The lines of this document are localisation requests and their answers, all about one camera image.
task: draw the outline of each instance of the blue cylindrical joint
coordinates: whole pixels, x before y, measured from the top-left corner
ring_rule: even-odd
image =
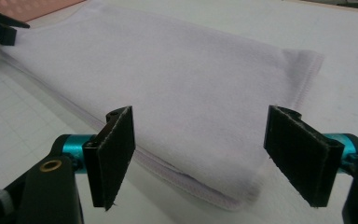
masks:
[[[92,138],[92,134],[72,134],[67,139],[62,148],[62,153],[71,154],[74,159],[81,163],[76,170],[77,174],[86,174],[86,163],[84,162],[83,145]]]
[[[358,158],[357,150],[352,140],[344,133],[324,133],[324,136],[337,140],[344,145],[344,151],[341,156],[341,167],[347,166],[349,163],[354,163]],[[338,169],[339,173],[346,173],[342,168]]]

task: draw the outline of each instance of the folded cloth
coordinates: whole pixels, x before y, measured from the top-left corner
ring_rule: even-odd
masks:
[[[49,27],[19,30],[2,52],[101,121],[132,105],[134,159],[228,210],[266,173],[269,105],[296,108],[323,57],[164,16],[89,1]]]

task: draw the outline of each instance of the table surface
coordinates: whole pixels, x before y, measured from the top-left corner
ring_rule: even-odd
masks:
[[[281,48],[312,49],[325,61],[300,107],[321,133],[358,135],[358,10],[279,0],[111,0]],[[73,6],[30,24],[52,24]],[[75,111],[0,56],[0,189],[44,158],[64,133],[97,133]],[[338,175],[327,208],[310,208],[273,166],[254,204],[228,212],[194,198],[132,162],[117,206],[92,207],[88,179],[76,182],[86,223],[342,223],[351,177]]]

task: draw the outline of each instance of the pink perforated object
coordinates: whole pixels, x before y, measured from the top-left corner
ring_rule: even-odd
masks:
[[[0,0],[0,13],[19,21],[30,21],[84,0]]]

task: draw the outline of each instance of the white cloth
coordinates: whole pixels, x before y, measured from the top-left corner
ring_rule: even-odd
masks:
[[[66,21],[19,30],[16,46],[1,50],[101,125],[133,105],[134,158],[228,210],[260,191],[269,105],[295,109],[323,61],[96,1]]]

